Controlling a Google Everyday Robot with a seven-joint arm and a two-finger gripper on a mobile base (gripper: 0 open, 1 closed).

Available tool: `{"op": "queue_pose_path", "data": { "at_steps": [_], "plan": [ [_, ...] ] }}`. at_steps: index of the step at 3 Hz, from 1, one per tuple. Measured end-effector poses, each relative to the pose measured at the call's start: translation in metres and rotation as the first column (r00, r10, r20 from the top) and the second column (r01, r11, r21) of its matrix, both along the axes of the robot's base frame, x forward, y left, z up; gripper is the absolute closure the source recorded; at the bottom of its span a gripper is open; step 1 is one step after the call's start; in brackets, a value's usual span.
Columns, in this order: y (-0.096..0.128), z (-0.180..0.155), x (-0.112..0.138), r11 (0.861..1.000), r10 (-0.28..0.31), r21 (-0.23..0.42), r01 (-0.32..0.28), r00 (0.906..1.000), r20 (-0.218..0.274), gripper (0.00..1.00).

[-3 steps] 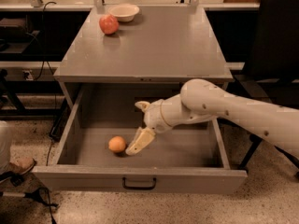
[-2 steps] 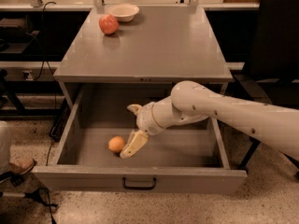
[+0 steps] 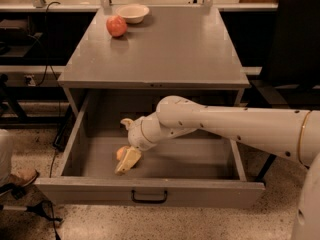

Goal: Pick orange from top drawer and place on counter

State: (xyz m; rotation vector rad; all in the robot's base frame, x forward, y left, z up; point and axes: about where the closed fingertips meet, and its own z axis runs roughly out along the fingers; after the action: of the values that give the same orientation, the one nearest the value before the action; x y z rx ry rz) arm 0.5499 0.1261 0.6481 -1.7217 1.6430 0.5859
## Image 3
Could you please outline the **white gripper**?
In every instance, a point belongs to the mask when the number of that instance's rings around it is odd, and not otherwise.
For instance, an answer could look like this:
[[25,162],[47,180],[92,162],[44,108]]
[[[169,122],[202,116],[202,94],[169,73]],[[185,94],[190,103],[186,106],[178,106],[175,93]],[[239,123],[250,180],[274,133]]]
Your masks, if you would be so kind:
[[147,151],[156,146],[153,137],[157,130],[157,122],[147,117],[140,117],[135,121],[124,118],[120,123],[128,131],[131,146],[128,146],[126,154],[118,161],[115,169],[117,175],[125,174],[140,160],[140,151]]

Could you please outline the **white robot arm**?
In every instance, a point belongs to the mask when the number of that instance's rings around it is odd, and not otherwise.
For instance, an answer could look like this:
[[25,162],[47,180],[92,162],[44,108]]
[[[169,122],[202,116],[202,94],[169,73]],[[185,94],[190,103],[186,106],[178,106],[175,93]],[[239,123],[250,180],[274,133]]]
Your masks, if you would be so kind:
[[130,145],[117,152],[115,172],[123,174],[141,153],[158,143],[196,130],[214,133],[309,168],[302,188],[291,240],[320,237],[320,112],[205,106],[180,96],[167,96],[156,111],[121,123]]

